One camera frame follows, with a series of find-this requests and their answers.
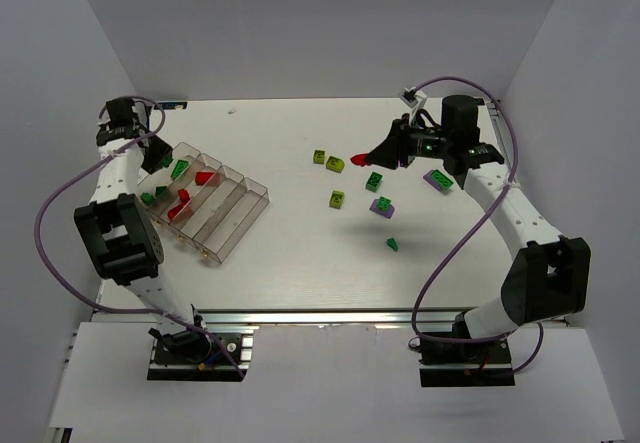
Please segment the red roof green lego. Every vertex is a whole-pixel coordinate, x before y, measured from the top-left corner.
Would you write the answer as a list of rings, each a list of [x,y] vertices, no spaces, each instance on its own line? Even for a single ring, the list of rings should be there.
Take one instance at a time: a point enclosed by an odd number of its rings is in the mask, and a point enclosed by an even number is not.
[[[371,163],[368,161],[367,153],[353,155],[350,158],[350,161],[353,165],[358,167],[366,167],[371,165]]]

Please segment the long green lego brick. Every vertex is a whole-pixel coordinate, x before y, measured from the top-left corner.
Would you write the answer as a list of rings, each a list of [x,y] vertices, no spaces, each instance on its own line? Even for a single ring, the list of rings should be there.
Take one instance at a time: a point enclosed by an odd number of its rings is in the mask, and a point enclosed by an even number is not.
[[[172,180],[176,180],[188,169],[189,166],[190,162],[188,160],[179,159],[172,169],[170,178]]]

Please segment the purple plate green lego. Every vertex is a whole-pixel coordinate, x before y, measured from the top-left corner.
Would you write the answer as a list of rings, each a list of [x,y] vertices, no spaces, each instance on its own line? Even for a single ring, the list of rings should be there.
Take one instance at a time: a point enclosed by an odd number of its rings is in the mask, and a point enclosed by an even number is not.
[[[379,197],[372,201],[369,210],[386,219],[391,219],[395,212],[395,207],[390,199],[386,197]]]
[[[439,192],[447,192],[454,185],[454,181],[438,169],[430,170],[424,174],[423,180]]]

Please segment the green lego piece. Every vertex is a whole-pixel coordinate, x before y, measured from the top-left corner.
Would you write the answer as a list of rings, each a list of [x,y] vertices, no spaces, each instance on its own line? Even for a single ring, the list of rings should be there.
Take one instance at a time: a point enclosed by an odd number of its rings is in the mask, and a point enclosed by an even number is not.
[[[140,199],[144,204],[148,206],[152,205],[154,202],[154,196],[149,193],[142,193],[140,195]]]

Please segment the red rectangular lego brick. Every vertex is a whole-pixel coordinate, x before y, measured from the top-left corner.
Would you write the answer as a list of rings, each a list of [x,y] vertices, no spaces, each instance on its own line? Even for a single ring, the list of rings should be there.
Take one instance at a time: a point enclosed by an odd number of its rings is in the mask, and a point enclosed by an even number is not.
[[[220,174],[216,171],[198,171],[194,178],[197,186],[216,186],[219,181]]]

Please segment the small red lego brick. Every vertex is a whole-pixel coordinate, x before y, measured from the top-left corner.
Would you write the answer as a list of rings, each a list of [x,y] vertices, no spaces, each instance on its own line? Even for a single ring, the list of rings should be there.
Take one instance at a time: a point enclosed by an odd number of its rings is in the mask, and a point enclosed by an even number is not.
[[[170,221],[180,221],[184,219],[188,219],[193,215],[193,209],[190,204],[180,203],[175,207],[171,208],[167,212],[167,217]]]

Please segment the green lego from roof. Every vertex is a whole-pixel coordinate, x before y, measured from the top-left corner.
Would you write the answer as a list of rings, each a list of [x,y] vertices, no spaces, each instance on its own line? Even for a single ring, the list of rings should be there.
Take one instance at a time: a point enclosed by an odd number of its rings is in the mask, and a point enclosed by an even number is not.
[[[168,167],[170,166],[171,162],[172,162],[172,158],[171,158],[171,157],[169,157],[169,156],[167,156],[167,157],[163,158],[163,159],[160,161],[160,165],[161,165],[163,168],[168,168]]]

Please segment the red lego piece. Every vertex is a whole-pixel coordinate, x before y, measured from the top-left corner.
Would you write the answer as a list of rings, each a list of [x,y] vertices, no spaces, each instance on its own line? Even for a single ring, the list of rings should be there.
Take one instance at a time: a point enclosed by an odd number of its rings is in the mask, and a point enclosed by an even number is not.
[[[184,204],[188,203],[191,199],[190,194],[188,193],[188,191],[186,189],[180,189],[178,191],[178,197],[180,199],[180,201]]]

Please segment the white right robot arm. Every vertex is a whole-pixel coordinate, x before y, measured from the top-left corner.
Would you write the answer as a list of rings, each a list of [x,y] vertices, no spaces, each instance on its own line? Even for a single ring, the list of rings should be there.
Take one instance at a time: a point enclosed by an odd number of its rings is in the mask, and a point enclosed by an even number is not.
[[[591,249],[584,239],[569,238],[550,224],[516,185],[500,152],[481,141],[477,99],[445,97],[438,121],[415,94],[405,99],[409,112],[393,121],[365,163],[395,170],[417,157],[441,160],[449,177],[483,209],[512,258],[498,296],[463,313],[449,341],[489,342],[527,323],[581,312]]]

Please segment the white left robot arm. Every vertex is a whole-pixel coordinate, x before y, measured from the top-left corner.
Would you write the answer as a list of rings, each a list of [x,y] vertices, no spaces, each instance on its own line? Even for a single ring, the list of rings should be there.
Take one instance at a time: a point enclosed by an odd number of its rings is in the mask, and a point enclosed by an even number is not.
[[[136,296],[156,321],[152,334],[162,339],[194,326],[196,311],[162,270],[164,249],[137,193],[140,173],[153,175],[173,160],[149,117],[149,104],[140,98],[105,103],[96,136],[96,188],[74,211],[74,222],[98,275]]]

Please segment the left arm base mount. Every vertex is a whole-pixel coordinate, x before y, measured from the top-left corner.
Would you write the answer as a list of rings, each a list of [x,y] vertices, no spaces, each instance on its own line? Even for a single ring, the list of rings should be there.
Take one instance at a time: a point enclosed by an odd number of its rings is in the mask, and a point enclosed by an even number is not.
[[[244,335],[218,333],[224,350],[209,336],[189,330],[162,335],[152,328],[154,338],[147,370],[148,381],[163,382],[242,382],[248,369],[243,362]]]

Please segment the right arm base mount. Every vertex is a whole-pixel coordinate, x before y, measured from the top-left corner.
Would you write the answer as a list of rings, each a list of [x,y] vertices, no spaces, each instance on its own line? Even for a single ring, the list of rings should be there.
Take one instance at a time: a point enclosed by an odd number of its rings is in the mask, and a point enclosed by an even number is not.
[[[511,353],[505,339],[480,344],[453,344],[411,338],[419,355],[423,388],[480,388],[515,385]]]

